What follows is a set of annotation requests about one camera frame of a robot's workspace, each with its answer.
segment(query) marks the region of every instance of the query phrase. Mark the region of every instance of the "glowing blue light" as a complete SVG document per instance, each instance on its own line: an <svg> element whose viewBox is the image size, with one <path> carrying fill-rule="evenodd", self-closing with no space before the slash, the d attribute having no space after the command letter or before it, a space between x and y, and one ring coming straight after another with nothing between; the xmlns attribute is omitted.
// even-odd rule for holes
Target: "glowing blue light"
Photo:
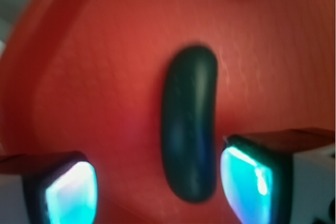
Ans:
<svg viewBox="0 0 336 224"><path fill-rule="evenodd" d="M270 223L272 171L236 147L220 159L223 189L242 223Z"/></svg>
<svg viewBox="0 0 336 224"><path fill-rule="evenodd" d="M88 162L76 163L46 190L50 223L93 223L97 195L94 167Z"/></svg>

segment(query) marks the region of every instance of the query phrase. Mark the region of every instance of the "black plastic frame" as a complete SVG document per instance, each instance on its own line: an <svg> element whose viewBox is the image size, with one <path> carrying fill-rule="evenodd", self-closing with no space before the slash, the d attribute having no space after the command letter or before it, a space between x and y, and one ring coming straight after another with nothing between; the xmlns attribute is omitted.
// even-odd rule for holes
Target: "black plastic frame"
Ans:
<svg viewBox="0 0 336 224"><path fill-rule="evenodd" d="M22 176L26 208L30 223L50 224L46 202L46 189L62 174L66 173L74 164L87 162L87 158L80 152L52 154L53 160L37 173ZM48 155L41 157L41 162L48 159Z"/></svg>
<svg viewBox="0 0 336 224"><path fill-rule="evenodd" d="M234 146L266 165L273 174L270 223L289 223L292 204L293 157L292 154L277 153L239 135L230 136L225 148Z"/></svg>

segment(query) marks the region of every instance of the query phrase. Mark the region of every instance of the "square light housing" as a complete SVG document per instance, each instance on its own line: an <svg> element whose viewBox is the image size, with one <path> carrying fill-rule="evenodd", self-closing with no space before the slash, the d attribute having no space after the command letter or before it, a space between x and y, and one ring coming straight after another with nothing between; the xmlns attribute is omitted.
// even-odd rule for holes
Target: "square light housing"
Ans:
<svg viewBox="0 0 336 224"><path fill-rule="evenodd" d="M19 211L4 204L0 223L93 223L96 172L79 152L2 157L0 205L2 199Z"/></svg>
<svg viewBox="0 0 336 224"><path fill-rule="evenodd" d="M334 221L334 132L233 135L220 159L224 193L242 223Z"/></svg>

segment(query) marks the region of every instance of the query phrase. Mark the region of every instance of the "dark green capsule-shaped object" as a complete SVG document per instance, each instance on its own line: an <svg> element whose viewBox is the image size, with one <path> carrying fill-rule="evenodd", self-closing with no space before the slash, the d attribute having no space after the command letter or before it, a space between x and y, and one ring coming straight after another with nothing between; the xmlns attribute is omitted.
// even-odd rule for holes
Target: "dark green capsule-shaped object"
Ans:
<svg viewBox="0 0 336 224"><path fill-rule="evenodd" d="M163 91L161 152L167 181L189 202L208 199L216 187L214 116L217 60L192 46L172 61Z"/></svg>

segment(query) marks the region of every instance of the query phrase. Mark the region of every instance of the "red textured surface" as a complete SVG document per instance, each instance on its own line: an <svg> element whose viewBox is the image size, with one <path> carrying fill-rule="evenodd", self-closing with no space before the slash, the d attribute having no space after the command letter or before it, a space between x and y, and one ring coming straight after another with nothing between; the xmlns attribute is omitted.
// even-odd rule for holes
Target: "red textured surface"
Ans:
<svg viewBox="0 0 336 224"><path fill-rule="evenodd" d="M223 135L334 130L334 9L335 0L34 0L0 61L3 145L83 151L103 195L97 222L237 222L219 178L199 205L167 185L167 64L192 42L216 53L218 158Z"/></svg>

